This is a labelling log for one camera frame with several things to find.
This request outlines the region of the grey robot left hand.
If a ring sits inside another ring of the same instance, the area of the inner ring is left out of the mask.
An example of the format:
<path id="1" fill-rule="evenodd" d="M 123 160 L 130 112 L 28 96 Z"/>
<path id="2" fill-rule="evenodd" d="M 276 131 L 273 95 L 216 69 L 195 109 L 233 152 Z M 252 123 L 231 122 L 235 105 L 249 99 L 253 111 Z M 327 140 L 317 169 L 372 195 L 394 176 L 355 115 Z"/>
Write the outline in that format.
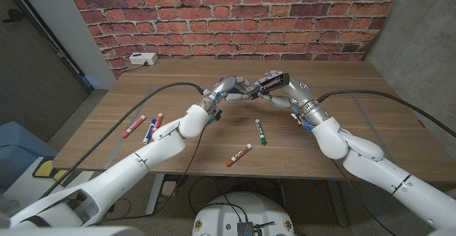
<path id="1" fill-rule="evenodd" d="M 197 105 L 210 112 L 223 99 L 228 103 L 237 103 L 256 98 L 258 92 L 259 87 L 250 83 L 245 77 L 229 76 L 204 91 Z"/>

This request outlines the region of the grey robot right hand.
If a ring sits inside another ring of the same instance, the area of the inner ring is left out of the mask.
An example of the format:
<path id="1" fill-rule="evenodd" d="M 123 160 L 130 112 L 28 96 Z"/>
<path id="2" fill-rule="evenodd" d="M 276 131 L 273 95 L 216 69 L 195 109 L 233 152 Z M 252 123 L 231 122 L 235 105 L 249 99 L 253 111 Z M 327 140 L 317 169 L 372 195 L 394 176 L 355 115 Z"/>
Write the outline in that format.
<path id="1" fill-rule="evenodd" d="M 311 125 L 317 126 L 329 119 L 327 112 L 319 106 L 309 87 L 295 76 L 283 71 L 268 71 L 265 77 L 254 85 L 259 87 L 257 97 L 266 99 L 280 108 L 300 108 L 304 119 Z"/>

